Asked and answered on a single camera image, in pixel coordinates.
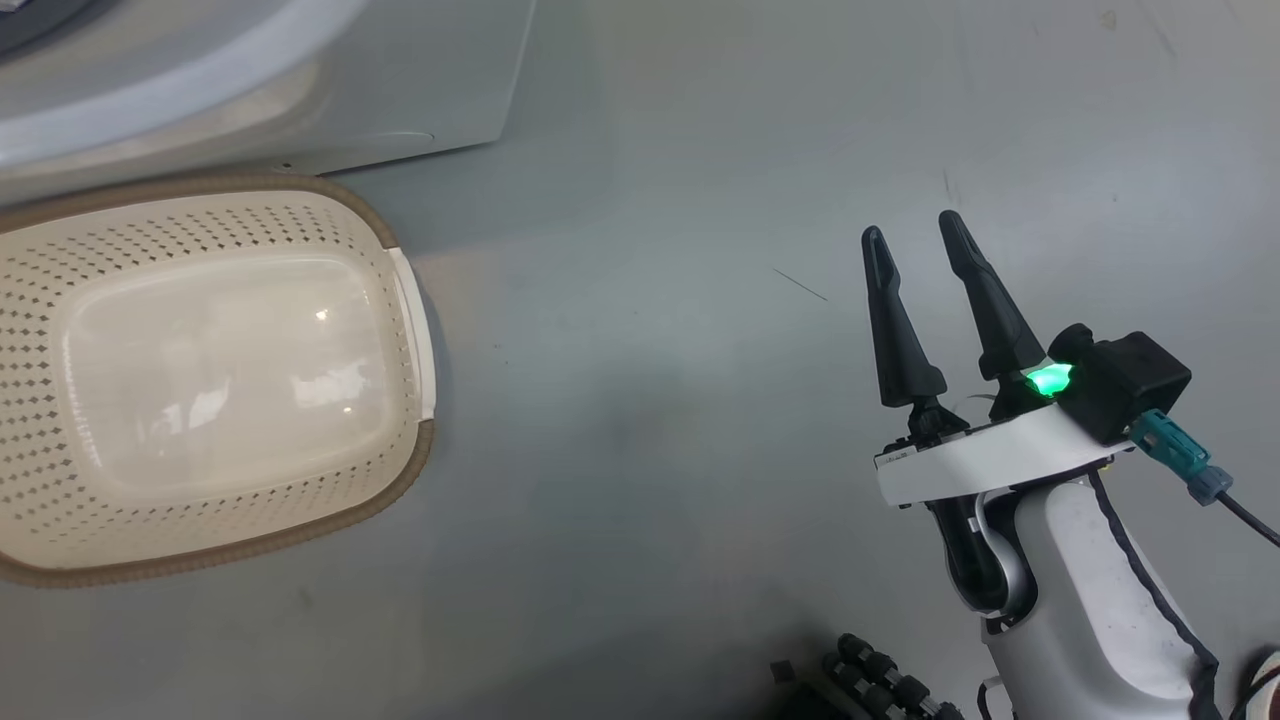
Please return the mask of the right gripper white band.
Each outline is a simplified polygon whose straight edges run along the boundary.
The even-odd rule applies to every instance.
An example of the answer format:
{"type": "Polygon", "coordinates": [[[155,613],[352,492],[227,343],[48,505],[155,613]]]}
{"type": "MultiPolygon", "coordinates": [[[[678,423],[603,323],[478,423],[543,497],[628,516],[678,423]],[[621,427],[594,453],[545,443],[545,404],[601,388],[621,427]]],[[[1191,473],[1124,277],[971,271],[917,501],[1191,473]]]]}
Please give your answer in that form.
{"type": "Polygon", "coordinates": [[[980,341],[979,372],[997,380],[1000,398],[1028,405],[983,427],[966,425],[943,407],[942,372],[929,363],[900,297],[901,275],[881,228],[861,234],[870,332],[886,407],[910,407],[908,437],[876,456],[886,503],[901,506],[977,496],[1059,477],[1128,451],[1120,439],[1091,438],[1048,389],[1066,378],[1064,365],[1038,366],[1046,351],[1011,295],[955,210],[938,218],[945,251],[964,284],[980,341]]]}

